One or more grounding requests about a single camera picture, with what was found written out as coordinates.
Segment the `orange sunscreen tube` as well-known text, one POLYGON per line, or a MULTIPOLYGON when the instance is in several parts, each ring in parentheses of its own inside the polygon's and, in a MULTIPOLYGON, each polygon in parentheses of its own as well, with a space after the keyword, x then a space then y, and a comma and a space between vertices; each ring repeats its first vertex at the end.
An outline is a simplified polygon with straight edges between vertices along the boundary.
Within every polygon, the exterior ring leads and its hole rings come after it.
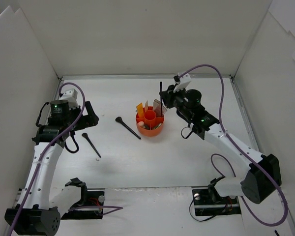
POLYGON ((144 113, 145 113, 145 110, 143 108, 143 104, 140 103, 139 105, 136 106, 136 109, 137 109, 137 115, 139 118, 143 118, 144 117, 144 113))

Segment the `brown eyeshadow palette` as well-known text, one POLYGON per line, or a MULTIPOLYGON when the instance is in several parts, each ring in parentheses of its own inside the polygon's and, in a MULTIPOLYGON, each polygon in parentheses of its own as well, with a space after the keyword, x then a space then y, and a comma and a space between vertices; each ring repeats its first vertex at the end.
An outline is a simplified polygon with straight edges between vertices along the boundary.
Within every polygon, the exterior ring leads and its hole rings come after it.
POLYGON ((167 112, 167 109, 158 100, 154 101, 152 110, 156 113, 157 117, 164 116, 167 112))

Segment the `small black makeup brush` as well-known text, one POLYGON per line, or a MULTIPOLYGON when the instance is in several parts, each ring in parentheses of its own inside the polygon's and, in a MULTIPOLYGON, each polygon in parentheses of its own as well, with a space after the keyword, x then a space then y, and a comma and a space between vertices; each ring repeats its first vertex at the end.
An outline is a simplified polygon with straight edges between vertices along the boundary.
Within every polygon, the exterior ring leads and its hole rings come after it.
POLYGON ((98 152, 98 150, 96 149, 96 147, 94 146, 94 144, 92 143, 92 141, 90 140, 88 134, 87 134, 87 133, 82 133, 82 137, 84 137, 84 138, 87 140, 87 142, 90 144, 90 146, 91 146, 92 149, 95 151, 95 153, 97 154, 97 156, 98 156, 99 158, 101 158, 100 153, 98 152))

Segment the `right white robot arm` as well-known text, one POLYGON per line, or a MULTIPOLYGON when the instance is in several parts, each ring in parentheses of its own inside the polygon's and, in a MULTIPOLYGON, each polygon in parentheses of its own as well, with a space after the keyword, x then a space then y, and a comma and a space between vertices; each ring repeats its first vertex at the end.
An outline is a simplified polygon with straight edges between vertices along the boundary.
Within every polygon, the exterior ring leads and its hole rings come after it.
POLYGON ((212 202, 218 203, 233 195, 245 196, 251 202, 260 204, 281 185, 278 158, 250 148, 223 130, 220 120, 201 104, 202 94, 198 90, 175 91, 175 85, 170 85, 159 94, 166 108, 176 108, 177 115, 188 123, 192 133, 220 149, 245 172, 243 178, 219 180, 209 188, 207 195, 212 202))

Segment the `beige makeup sponge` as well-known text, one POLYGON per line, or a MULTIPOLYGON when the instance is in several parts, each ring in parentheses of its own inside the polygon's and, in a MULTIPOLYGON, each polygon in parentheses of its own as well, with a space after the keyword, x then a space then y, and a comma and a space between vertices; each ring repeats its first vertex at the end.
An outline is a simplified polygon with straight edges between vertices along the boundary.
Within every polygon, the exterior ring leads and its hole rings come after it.
POLYGON ((140 122, 138 122, 138 125, 139 125, 140 127, 143 127, 143 126, 145 125, 145 123, 144 123, 143 121, 140 121, 140 122))

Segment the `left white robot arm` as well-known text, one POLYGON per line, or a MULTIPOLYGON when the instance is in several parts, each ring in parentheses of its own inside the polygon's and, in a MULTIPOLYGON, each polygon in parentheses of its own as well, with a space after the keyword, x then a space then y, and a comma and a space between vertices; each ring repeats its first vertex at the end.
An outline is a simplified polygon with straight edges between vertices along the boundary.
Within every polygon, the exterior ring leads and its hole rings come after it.
POLYGON ((34 156, 27 183, 16 206, 5 212, 9 236, 13 232, 20 236, 54 236, 61 218, 73 206, 84 206, 89 199, 86 183, 77 177, 53 199, 50 190, 66 139, 76 131, 96 126, 99 118, 89 101, 79 106, 76 99, 65 98, 50 102, 50 107, 47 124, 39 124, 33 138, 34 156))

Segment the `large black makeup brush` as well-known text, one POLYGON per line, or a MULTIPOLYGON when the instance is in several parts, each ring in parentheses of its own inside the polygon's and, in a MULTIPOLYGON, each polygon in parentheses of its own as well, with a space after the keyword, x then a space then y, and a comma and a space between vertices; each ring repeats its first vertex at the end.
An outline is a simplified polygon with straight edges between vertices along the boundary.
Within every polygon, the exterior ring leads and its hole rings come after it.
POLYGON ((134 131, 132 130, 123 120, 121 117, 116 117, 115 121, 117 123, 120 123, 123 127, 125 127, 130 133, 132 133, 136 138, 138 138, 139 140, 141 139, 141 137, 134 131))

